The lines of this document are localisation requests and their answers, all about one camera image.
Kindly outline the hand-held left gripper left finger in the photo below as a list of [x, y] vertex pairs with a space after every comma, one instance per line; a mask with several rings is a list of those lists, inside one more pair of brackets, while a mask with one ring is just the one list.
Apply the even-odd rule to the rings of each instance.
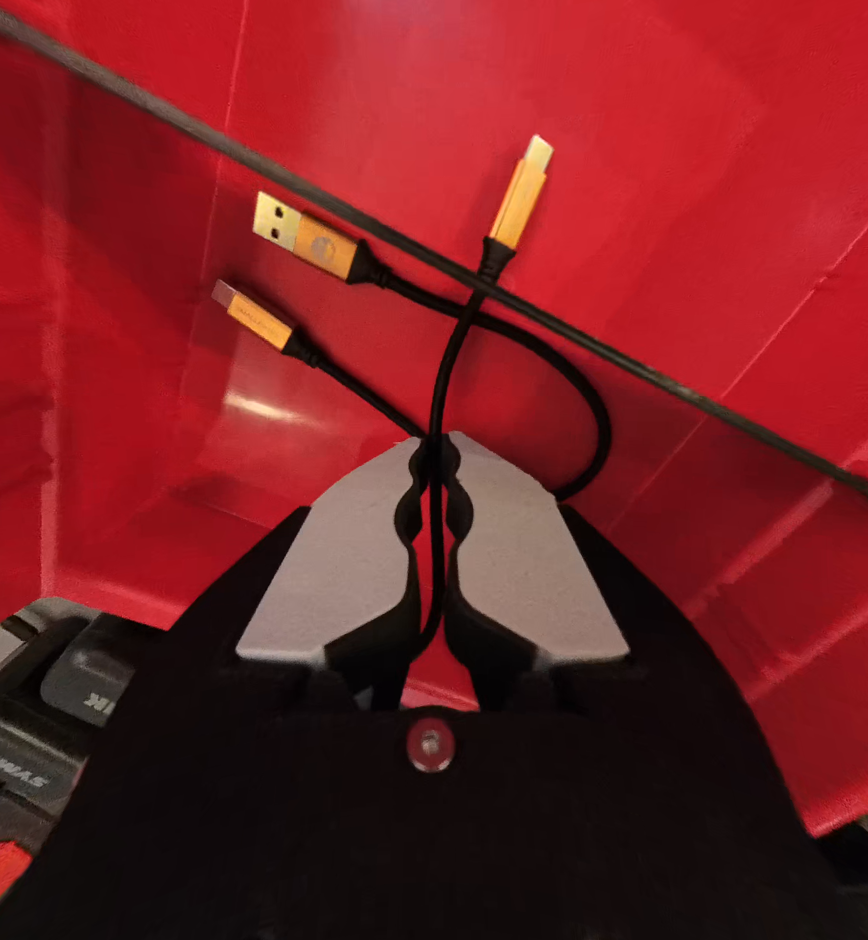
[[241, 660], [335, 672], [356, 698], [393, 695], [422, 629], [422, 457], [408, 438], [312, 503], [237, 641]]

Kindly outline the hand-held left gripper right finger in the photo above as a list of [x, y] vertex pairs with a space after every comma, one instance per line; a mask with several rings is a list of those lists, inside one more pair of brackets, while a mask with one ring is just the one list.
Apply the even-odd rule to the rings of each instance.
[[528, 673], [625, 661], [628, 641], [558, 500], [462, 432], [444, 445], [444, 636], [478, 704], [504, 705]]

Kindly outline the braided cable copper plug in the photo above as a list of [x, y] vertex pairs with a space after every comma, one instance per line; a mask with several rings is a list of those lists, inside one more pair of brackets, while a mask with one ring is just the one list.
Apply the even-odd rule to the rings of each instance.
[[565, 378], [590, 409], [595, 426], [594, 451], [589, 464], [578, 476], [552, 491], [559, 502], [583, 491], [604, 467], [612, 445], [612, 424], [608, 408], [592, 382], [554, 347], [521, 327], [482, 312], [483, 303], [487, 299], [487, 293], [482, 289], [473, 290], [466, 303], [460, 305], [397, 275], [391, 266], [381, 262], [367, 241], [356, 241], [310, 214], [263, 192], [259, 192], [257, 196], [253, 231], [264, 240], [274, 243], [347, 285], [370, 285], [389, 289], [418, 306], [457, 321], [440, 359], [427, 428], [423, 429], [368, 385], [335, 363], [302, 328], [270, 313], [260, 303], [223, 281], [217, 281], [213, 291], [216, 302], [245, 329], [263, 339], [282, 355], [328, 375], [332, 381], [367, 403], [410, 437], [421, 440], [432, 451], [427, 464], [432, 596], [426, 622], [413, 652], [413, 657], [418, 657], [425, 652], [436, 635], [443, 614], [446, 591], [440, 471], [441, 445], [445, 437], [443, 420], [452, 371], [470, 329], [477, 326], [500, 335], [538, 356]]

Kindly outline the red plastic bin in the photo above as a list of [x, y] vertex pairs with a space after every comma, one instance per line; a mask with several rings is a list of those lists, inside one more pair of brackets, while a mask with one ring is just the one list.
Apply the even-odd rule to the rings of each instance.
[[[505, 287], [868, 478], [868, 2], [0, 2]], [[0, 39], [0, 620], [169, 627], [403, 438], [211, 300], [255, 290], [412, 420], [447, 318], [252, 231], [244, 168]], [[694, 623], [816, 835], [868, 813], [868, 500], [596, 356], [573, 506]]]

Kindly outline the black battery charger case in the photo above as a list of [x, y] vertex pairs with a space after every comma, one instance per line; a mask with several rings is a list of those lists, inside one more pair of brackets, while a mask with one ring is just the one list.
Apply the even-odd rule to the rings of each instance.
[[27, 698], [0, 698], [4, 796], [55, 823], [92, 752], [98, 728]]

